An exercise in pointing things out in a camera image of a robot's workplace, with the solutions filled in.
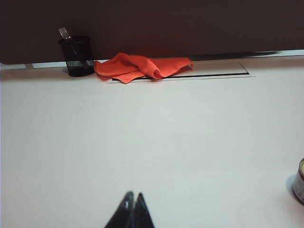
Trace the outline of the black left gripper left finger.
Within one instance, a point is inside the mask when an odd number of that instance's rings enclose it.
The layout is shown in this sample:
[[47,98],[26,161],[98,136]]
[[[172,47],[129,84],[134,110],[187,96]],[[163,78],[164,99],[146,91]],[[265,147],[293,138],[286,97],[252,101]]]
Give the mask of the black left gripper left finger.
[[105,228],[134,228],[134,193],[128,191],[120,201]]

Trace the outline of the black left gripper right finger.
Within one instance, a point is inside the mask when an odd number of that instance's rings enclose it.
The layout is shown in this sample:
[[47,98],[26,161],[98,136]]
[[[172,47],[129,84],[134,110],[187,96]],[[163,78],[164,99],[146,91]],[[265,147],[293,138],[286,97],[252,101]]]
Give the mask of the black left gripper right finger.
[[135,228],[155,228],[142,193],[139,193],[136,203],[135,203],[134,227]]

